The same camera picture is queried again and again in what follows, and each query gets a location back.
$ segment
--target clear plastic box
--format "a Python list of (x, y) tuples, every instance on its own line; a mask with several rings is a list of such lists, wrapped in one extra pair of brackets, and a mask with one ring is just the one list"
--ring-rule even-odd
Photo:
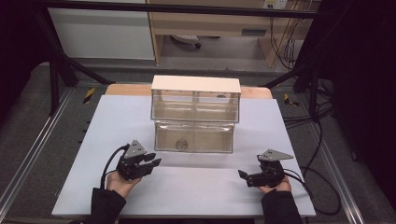
[(237, 78), (154, 76), (155, 150), (233, 152), (240, 95)]
[(239, 122), (239, 79), (155, 76), (151, 118)]
[(155, 121), (155, 150), (179, 152), (233, 152), (234, 124)]

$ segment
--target floor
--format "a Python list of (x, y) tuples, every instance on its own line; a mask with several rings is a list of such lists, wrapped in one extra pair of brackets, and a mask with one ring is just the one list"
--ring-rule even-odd
[[(156, 74), (188, 74), (197, 76), (238, 77), (242, 85), (258, 86), (285, 74), (288, 70), (280, 63), (274, 68), (268, 68), (259, 51), (256, 38), (213, 38), (200, 37), (202, 47), (187, 45), (171, 37), (166, 37), (163, 47), (163, 59), (160, 64), (141, 61), (86, 61), (86, 65), (103, 77), (118, 82), (150, 82)], [(0, 218), (2, 223), (67, 223), (68, 220), (53, 217), (50, 212), (56, 202), (57, 194), (67, 177), (68, 171), (78, 153), (78, 148), (84, 139), (84, 133), (89, 128), (89, 121), (105, 93), (106, 86), (98, 84), (83, 74), (78, 74), (80, 83), (75, 88), (62, 87), (67, 104), (63, 105), (62, 113), (49, 135), (44, 141), (36, 141), (46, 122), (53, 121), (49, 117), (50, 88), (48, 67), (42, 65), (32, 73), (31, 80), (21, 95), (21, 99), (13, 106), (7, 120), (0, 126), (0, 192), (2, 205)], [(290, 141), (296, 153), (297, 161), (305, 166), (312, 158), (320, 131), (314, 122), (291, 123), (288, 118), (306, 115), (308, 92), (295, 93), (292, 90), (294, 79), (291, 78), (272, 88), (274, 98), (278, 100), (279, 108), (288, 128)], [(331, 88), (331, 83), (321, 80), (320, 86)], [(94, 95), (88, 104), (83, 104), (87, 91), (95, 88)], [(285, 103), (285, 93), (289, 100)], [(328, 102), (327, 96), (319, 96), (318, 103)], [(329, 113), (320, 120), (323, 134), (320, 152), (313, 160), (311, 167), (332, 183), (334, 167), (329, 165), (333, 159), (342, 180), (345, 181), (346, 192), (353, 201), (344, 201), (341, 211), (334, 216), (318, 213), (310, 217), (309, 223), (396, 223), (396, 213), (381, 193), (378, 185), (371, 177), (364, 163), (353, 161), (352, 152), (337, 121), (336, 114)], [(32, 155), (32, 148), (38, 146), (38, 151)], [(24, 159), (32, 155), (31, 162)], [(12, 178), (18, 170), (28, 168), (26, 176), (20, 176), (19, 188), (10, 186)], [(326, 181), (315, 173), (308, 172), (306, 183), (312, 189), (315, 198), (314, 206), (324, 211), (334, 211), (337, 199)], [(5, 195), (11, 189), (14, 194), (8, 198), (12, 204), (4, 206)], [(354, 203), (358, 208), (355, 215), (360, 220), (352, 220), (348, 204)], [(263, 223), (261, 217), (256, 222)]]

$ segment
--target metal frame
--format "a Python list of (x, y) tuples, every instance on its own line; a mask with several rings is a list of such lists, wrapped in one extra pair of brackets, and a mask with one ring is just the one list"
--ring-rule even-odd
[(272, 17), (272, 18), (300, 18), (300, 19), (336, 19), (336, 14), (316, 11), (293, 11), (280, 9), (259, 9), (259, 8), (240, 8), (240, 7), (204, 7), (204, 6), (182, 6), (182, 5), (159, 5), (159, 4), (134, 4), (134, 3), (108, 3), (108, 2), (86, 2), (86, 1), (67, 1), (67, 0), (35, 0), (30, 2), (29, 8), (35, 21), (39, 25), (41, 32), (47, 38), (50, 45), (50, 54), (53, 58), (51, 78), (51, 111), (53, 114), (59, 103), (59, 93), (57, 92), (56, 76), (59, 74), (66, 86), (76, 86), (78, 79), (72, 67), (81, 71), (85, 75), (92, 77), (102, 84), (112, 84), (115, 81), (107, 80), (95, 74), (93, 71), (69, 58), (63, 51), (61, 44), (50, 29), (48, 21), (43, 17), (44, 8), (70, 8), (70, 9), (89, 9), (89, 10), (111, 10), (111, 11), (140, 11), (140, 12), (167, 12), (167, 13), (193, 13), (193, 14), (212, 14), (212, 15), (234, 15), (250, 17)]

